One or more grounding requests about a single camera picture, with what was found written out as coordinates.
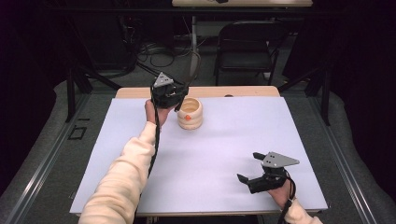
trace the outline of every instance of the gripper camera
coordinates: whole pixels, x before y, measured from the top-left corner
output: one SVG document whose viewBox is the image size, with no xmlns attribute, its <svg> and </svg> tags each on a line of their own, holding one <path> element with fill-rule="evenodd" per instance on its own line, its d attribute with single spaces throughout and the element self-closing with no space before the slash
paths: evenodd
<svg viewBox="0 0 396 224">
<path fill-rule="evenodd" d="M 288 172 L 284 167 L 300 163 L 275 152 L 269 152 L 267 155 L 254 152 L 253 157 L 262 161 L 263 175 L 250 180 L 245 176 L 237 175 L 239 181 L 246 184 L 252 194 L 282 187 L 288 178 Z"/>
<path fill-rule="evenodd" d="M 155 105 L 160 108 L 177 105 L 175 111 L 178 111 L 185 96 L 189 94 L 190 84 L 197 77 L 200 63 L 200 55 L 191 51 L 190 71 L 183 72 L 183 82 L 161 72 L 151 85 L 151 98 Z"/>
</svg>

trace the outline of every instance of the person's arm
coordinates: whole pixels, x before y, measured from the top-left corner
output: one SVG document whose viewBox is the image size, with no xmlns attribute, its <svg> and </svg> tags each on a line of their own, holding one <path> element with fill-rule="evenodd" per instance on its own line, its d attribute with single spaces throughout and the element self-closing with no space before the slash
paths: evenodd
<svg viewBox="0 0 396 224">
<path fill-rule="evenodd" d="M 289 199 L 290 190 L 290 181 L 286 180 L 281 188 L 268 190 L 268 193 L 273 197 L 279 207 L 283 209 L 286 201 Z M 285 220 L 290 224 L 322 224 L 318 217 L 311 217 L 306 213 L 297 198 L 293 199 L 288 213 L 285 215 Z"/>
<path fill-rule="evenodd" d="M 140 194 L 146 186 L 151 157 L 154 155 L 155 115 L 146 101 L 147 122 L 138 137 L 131 138 L 121 155 L 111 164 L 95 193 L 85 204 L 78 223 L 132 223 Z M 169 109 L 158 109 L 160 125 Z"/>
</svg>

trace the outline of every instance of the black chair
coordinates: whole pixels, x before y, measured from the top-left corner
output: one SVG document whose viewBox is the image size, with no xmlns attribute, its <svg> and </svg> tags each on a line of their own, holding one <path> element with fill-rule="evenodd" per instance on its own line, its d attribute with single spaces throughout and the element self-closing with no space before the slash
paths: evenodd
<svg viewBox="0 0 396 224">
<path fill-rule="evenodd" d="M 278 48 L 288 34 L 289 30 L 278 21 L 236 21 L 224 26 L 219 32 L 215 62 L 216 86 L 219 71 L 270 73 L 270 86 Z"/>
</svg>

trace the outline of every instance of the hand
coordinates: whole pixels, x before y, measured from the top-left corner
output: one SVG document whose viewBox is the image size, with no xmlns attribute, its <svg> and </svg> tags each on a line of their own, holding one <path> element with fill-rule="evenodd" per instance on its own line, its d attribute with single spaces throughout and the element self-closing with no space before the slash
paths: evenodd
<svg viewBox="0 0 396 224">
<path fill-rule="evenodd" d="M 279 205 L 279 207 L 283 210 L 283 207 L 289 199 L 291 190 L 291 183 L 288 179 L 286 179 L 282 187 L 270 189 L 267 192 L 273 197 L 277 205 Z"/>
<path fill-rule="evenodd" d="M 159 119 L 159 122 L 160 122 L 160 127 L 162 127 L 165 124 L 165 121 L 168 118 L 169 112 L 175 107 L 176 106 L 172 106 L 172 107 L 169 107 L 169 108 L 157 108 L 158 119 Z M 154 104 L 150 100 L 146 101 L 145 109 L 146 109 L 146 119 L 147 119 L 147 121 L 155 124 Z"/>
</svg>

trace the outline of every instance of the white paper surface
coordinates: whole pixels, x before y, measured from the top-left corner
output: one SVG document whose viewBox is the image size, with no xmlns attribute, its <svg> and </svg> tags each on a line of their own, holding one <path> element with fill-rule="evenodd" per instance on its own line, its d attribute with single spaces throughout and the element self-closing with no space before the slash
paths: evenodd
<svg viewBox="0 0 396 224">
<path fill-rule="evenodd" d="M 318 181 L 282 97 L 199 98 L 204 123 L 187 131 L 171 112 L 137 215 L 278 211 L 267 192 L 250 194 L 236 174 L 256 178 L 261 162 L 252 153 L 270 151 L 300 163 L 286 167 L 305 209 L 326 209 Z M 71 213 L 81 213 L 96 185 L 125 143 L 138 136 L 146 116 L 146 99 L 113 99 L 92 151 Z"/>
</svg>

